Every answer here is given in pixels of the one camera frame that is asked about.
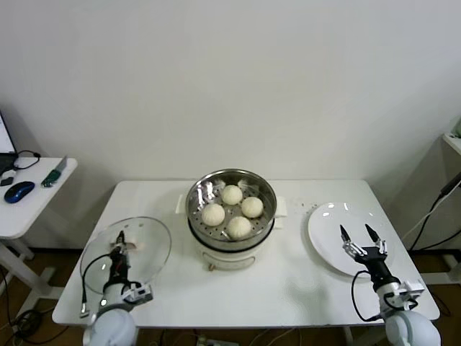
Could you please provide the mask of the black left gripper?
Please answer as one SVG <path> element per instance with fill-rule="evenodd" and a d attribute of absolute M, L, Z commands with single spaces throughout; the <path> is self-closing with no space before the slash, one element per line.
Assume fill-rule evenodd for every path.
<path fill-rule="evenodd" d="M 107 286 L 116 284 L 127 285 L 129 283 L 129 263 L 128 257 L 125 254 L 127 251 L 127 243 L 125 241 L 125 234 L 121 231 L 117 235 L 115 241 L 111 243 L 111 251 L 109 258 L 111 259 L 112 264 L 109 269 Z"/>

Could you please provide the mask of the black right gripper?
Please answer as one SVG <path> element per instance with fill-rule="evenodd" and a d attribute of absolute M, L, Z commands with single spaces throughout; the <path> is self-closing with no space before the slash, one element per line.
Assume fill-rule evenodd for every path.
<path fill-rule="evenodd" d="M 350 257 L 354 257 L 355 262 L 367 268 L 373 288 L 381 288 L 384 285 L 395 283 L 396 277 L 391 274 L 385 264 L 387 255 L 382 254 L 388 252 L 386 241 L 382 240 L 378 233 L 367 223 L 365 228 L 376 247 L 365 247 L 364 250 L 367 253 L 363 254 L 363 249 L 350 239 L 346 229 L 340 225 L 341 239 L 343 241 L 342 248 Z"/>

